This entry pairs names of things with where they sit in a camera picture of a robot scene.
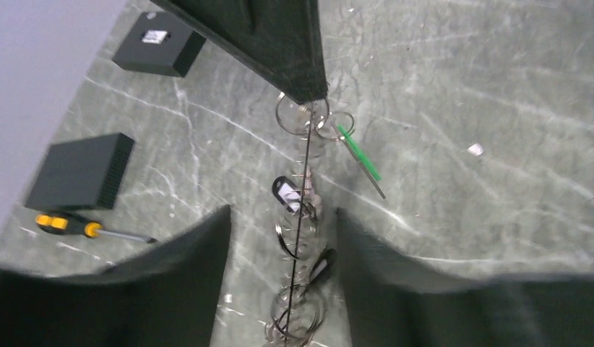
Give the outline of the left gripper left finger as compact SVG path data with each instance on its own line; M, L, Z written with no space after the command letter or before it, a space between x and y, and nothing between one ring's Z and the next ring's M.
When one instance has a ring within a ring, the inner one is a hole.
M225 205L100 272L49 278L0 267L0 346L208 346L231 231Z

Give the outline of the green head key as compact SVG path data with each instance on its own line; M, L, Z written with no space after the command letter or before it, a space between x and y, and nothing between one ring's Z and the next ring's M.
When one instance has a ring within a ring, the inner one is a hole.
M357 142L351 137L347 130L342 126L338 126L332 123L334 130L337 132L339 140L345 145L349 153L353 156L355 161L361 167L361 170L366 174L368 180L372 183L375 190L378 192L380 197L385 200L386 194L382 191L379 185L379 181L382 179L376 166L371 162L365 152L359 147Z

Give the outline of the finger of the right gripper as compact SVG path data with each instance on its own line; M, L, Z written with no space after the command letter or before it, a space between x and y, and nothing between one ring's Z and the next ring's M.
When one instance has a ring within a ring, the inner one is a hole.
M327 97L317 0L155 0L297 104Z

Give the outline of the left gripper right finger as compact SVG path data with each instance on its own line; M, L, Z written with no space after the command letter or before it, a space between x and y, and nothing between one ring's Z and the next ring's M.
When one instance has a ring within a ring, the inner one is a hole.
M336 216L353 346L594 346L594 274L450 275Z

